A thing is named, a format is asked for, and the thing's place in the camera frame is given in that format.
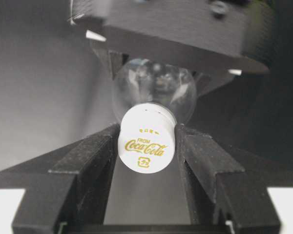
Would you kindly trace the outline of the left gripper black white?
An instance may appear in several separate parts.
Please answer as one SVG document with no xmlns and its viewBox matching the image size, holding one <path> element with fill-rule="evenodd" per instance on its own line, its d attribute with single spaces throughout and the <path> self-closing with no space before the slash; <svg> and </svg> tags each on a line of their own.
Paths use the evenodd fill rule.
<svg viewBox="0 0 293 234">
<path fill-rule="evenodd" d="M 228 70 L 269 71 L 252 26 L 262 3 L 227 0 L 220 18 L 210 0 L 72 0 L 69 7 L 72 23 L 104 37 L 89 42 L 112 79 L 127 55 L 212 72 L 192 73 L 199 98 L 231 83 Z"/>
</svg>

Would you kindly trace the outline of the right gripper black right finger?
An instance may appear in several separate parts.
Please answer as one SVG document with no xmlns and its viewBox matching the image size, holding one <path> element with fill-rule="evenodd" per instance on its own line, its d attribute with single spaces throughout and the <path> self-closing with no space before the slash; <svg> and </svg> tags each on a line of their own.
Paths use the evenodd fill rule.
<svg viewBox="0 0 293 234">
<path fill-rule="evenodd" d="M 293 187 L 293 169 L 177 125 L 176 157 L 191 224 L 233 222 L 237 234 L 278 234 L 269 187 Z"/>
</svg>

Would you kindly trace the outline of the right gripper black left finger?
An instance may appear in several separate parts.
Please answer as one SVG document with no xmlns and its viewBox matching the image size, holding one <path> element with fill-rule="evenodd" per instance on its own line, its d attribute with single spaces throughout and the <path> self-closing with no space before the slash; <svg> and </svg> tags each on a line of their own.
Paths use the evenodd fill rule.
<svg viewBox="0 0 293 234">
<path fill-rule="evenodd" d="M 0 171 L 0 234 L 56 234 L 62 224 L 102 224 L 120 127 Z"/>
</svg>

